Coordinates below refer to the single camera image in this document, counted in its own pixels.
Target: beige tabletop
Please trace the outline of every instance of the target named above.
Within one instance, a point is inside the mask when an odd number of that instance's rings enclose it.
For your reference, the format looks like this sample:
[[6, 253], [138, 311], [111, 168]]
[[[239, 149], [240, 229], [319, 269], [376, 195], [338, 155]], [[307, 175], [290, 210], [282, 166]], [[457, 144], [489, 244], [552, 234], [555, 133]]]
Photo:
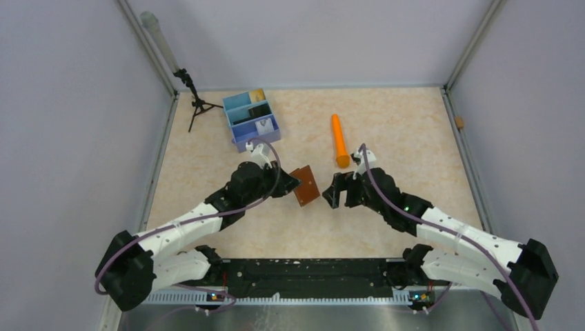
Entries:
[[[334, 173], [355, 169], [342, 170], [335, 163], [330, 118], [337, 113], [349, 152], [366, 143], [378, 166], [394, 177], [403, 192], [427, 199], [480, 228], [438, 88], [265, 92], [281, 128], [282, 139], [274, 147], [286, 172], [310, 165], [323, 192]], [[221, 98], [236, 93], [205, 92], [201, 97], [221, 104]], [[221, 109], [196, 117], [188, 133], [191, 101], [188, 93], [179, 98], [148, 228], [193, 209], [249, 157], [246, 152], [239, 154], [231, 143]], [[394, 231], [365, 207], [331, 210], [319, 197], [301, 208], [289, 194], [265, 201], [234, 225], [194, 245], [217, 248], [224, 258], [322, 258], [400, 257], [404, 248], [416, 243], [423, 241]]]

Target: blue organizer tray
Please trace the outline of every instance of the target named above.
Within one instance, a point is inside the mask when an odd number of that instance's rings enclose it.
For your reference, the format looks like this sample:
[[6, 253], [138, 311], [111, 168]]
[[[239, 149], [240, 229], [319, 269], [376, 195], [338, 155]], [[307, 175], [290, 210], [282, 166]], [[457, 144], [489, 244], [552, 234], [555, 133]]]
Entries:
[[[224, 98], [223, 103], [224, 114], [228, 119], [228, 127], [232, 132], [232, 143], [236, 145], [238, 152], [245, 152], [246, 142], [253, 137], [260, 137], [270, 143], [280, 140], [280, 127], [276, 122], [276, 118], [272, 113], [272, 107], [270, 107], [270, 103], [266, 100], [262, 89]], [[268, 111], [266, 108], [263, 109], [266, 114], [261, 117], [250, 118], [250, 109], [262, 105], [268, 106]], [[258, 129], [256, 129], [256, 122], [266, 119], [272, 121], [274, 130], [259, 134]]]

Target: yellow object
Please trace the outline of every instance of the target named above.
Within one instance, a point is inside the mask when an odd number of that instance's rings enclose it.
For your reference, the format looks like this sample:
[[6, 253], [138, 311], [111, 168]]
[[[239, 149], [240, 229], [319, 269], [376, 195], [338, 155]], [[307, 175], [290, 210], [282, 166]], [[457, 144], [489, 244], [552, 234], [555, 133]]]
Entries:
[[252, 103], [266, 100], [266, 97], [264, 96], [264, 90], [261, 88], [248, 92], [248, 95], [250, 96], [250, 101]]
[[337, 150], [337, 157], [335, 160], [340, 168], [347, 168], [349, 166], [350, 157], [347, 154], [344, 134], [341, 131], [341, 124], [337, 114], [333, 114], [331, 117], [331, 126], [333, 127], [333, 139], [335, 140], [335, 149]]

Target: metal frame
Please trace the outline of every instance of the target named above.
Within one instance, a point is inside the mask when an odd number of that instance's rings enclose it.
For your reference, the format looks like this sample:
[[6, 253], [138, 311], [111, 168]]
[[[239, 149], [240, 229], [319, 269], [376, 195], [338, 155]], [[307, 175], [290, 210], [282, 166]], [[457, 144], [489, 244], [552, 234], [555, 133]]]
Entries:
[[[162, 166], [162, 161], [164, 158], [168, 138], [170, 135], [170, 130], [172, 127], [172, 120], [174, 119], [175, 112], [177, 109], [180, 91], [177, 91], [177, 89], [175, 89], [175, 87], [173, 86], [171, 78], [167, 75], [167, 72], [164, 70], [163, 64], [156, 56], [155, 49], [153, 48], [148, 38], [146, 37], [138, 18], [136, 17], [134, 11], [130, 7], [130, 4], [128, 3], [128, 0], [116, 0], [116, 2], [120, 5], [121, 11], [124, 13], [124, 16], [130, 23], [133, 32], [136, 34], [138, 40], [141, 42], [144, 51], [148, 55], [148, 58], [151, 61], [157, 75], [161, 79], [161, 82], [164, 84], [165, 89], [167, 90], [167, 92], [169, 92], [169, 94], [174, 96], [174, 99], [172, 100], [172, 104], [170, 107], [167, 123], [163, 131], [161, 144], [159, 146], [159, 153], [153, 166], [152, 180], [148, 184], [148, 194], [145, 198], [143, 210], [140, 216], [138, 231], [141, 231], [146, 228], [148, 217], [150, 215], [152, 200], [154, 199], [155, 190], [157, 187], [157, 182]], [[499, 13], [499, 11], [502, 9], [505, 3], [506, 0], [492, 1], [487, 13], [484, 15], [484, 18], [480, 22], [469, 44], [466, 46], [464, 53], [459, 58], [457, 65], [453, 70], [453, 73], [450, 75], [445, 85], [441, 88], [441, 94], [445, 104], [447, 116], [449, 118], [449, 123], [451, 124], [451, 128], [453, 129], [455, 142], [457, 144], [457, 148], [459, 149], [459, 154], [461, 155], [462, 158], [463, 166], [471, 188], [471, 193], [474, 198], [479, 218], [482, 222], [484, 230], [492, 233], [494, 233], [493, 225], [491, 223], [492, 213], [490, 212], [490, 207], [488, 205], [488, 202], [486, 201], [485, 197], [486, 195], [483, 189], [483, 185], [477, 174], [477, 166], [475, 165], [472, 152], [470, 151], [469, 144], [465, 137], [465, 132], [458, 130], [455, 126], [455, 117], [457, 116], [457, 111], [453, 105], [451, 90], [457, 84], [459, 78], [462, 75], [462, 72], [465, 70], [469, 61], [473, 58], [473, 55], [477, 51], [477, 48], [483, 41], [488, 29], [490, 28], [493, 22], [493, 19], [496, 17], [497, 13]], [[525, 323], [526, 322], [525, 319], [518, 318], [519, 315], [516, 314], [514, 314], [514, 317], [515, 317], [514, 320], [516, 321], [516, 327], [518, 330], [529, 330], [529, 325], [528, 327], [526, 327], [527, 324]], [[98, 330], [115, 331], [118, 329], [120, 320], [121, 311], [115, 305], [113, 300], [110, 297], [108, 297], [106, 299], [106, 303], [101, 315]]]
[[130, 27], [132, 28], [132, 31], [136, 35], [136, 38], [138, 38], [138, 40], [140, 41], [140, 44], [142, 45], [144, 52], [148, 56], [150, 63], [154, 67], [155, 72], [157, 73], [157, 76], [159, 77], [159, 79], [163, 83], [165, 89], [167, 90], [167, 92], [171, 96], [176, 96], [177, 90], [172, 85], [172, 80], [167, 75], [166, 71], [164, 70], [163, 64], [160, 62], [159, 58], [156, 56], [155, 49], [153, 48], [153, 46], [150, 44], [148, 38], [146, 37], [146, 34], [144, 33], [144, 30], [142, 29], [142, 27], [140, 25], [140, 21], [136, 17], [136, 14], [134, 13], [134, 10], [132, 9], [132, 7], [130, 7], [128, 0], [116, 0], [116, 2], [120, 6], [120, 10], [122, 11], [124, 18], [130, 24]]
[[479, 24], [479, 26], [477, 27], [477, 30], [475, 31], [475, 33], [471, 37], [469, 44], [465, 47], [465, 51], [463, 52], [463, 54], [459, 58], [459, 61], [457, 61], [457, 64], [455, 65], [455, 69], [453, 70], [453, 73], [449, 76], [449, 80], [447, 80], [447, 83], [444, 86], [444, 89], [447, 92], [450, 92], [453, 89], [453, 87], [455, 86], [455, 84], [457, 83], [457, 80], [461, 76], [461, 73], [463, 72], [463, 70], [465, 69], [467, 64], [469, 63], [469, 60], [471, 60], [471, 58], [475, 54], [475, 51], [479, 47], [480, 43], [484, 40], [484, 37], [486, 36], [486, 33], [487, 33], [488, 29], [490, 28], [494, 18], [499, 13], [499, 11], [502, 9], [502, 7], [504, 6], [505, 3], [506, 3], [506, 0], [493, 0], [492, 1], [490, 8], [488, 8], [488, 12], [484, 15], [482, 22]]
[[[411, 290], [393, 290], [393, 295], [386, 298], [348, 298], [348, 299], [287, 299], [279, 293], [271, 298], [242, 298], [235, 305], [412, 305]], [[141, 305], [221, 305], [223, 301], [209, 302], [207, 292], [185, 289], [158, 290], [148, 295]]]

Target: metal base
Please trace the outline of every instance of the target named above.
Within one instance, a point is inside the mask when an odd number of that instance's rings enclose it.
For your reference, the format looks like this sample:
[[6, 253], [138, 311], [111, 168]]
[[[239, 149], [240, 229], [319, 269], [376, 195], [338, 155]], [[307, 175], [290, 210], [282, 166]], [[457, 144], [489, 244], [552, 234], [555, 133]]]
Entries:
[[[493, 303], [508, 325], [513, 325], [510, 311], [499, 301]], [[188, 306], [140, 305], [124, 314], [118, 330], [505, 331], [478, 291], [457, 288], [429, 315], [414, 315], [396, 305], [236, 305], [209, 317], [201, 310], [185, 308], [160, 319], [181, 307]]]
[[[337, 298], [337, 299], [291, 299], [281, 298], [279, 293], [271, 298], [242, 298], [237, 299], [235, 305], [411, 305], [409, 291], [395, 290], [388, 298]], [[232, 302], [211, 301], [206, 292], [196, 290], [159, 290], [150, 294], [142, 305], [198, 305], [221, 306]]]

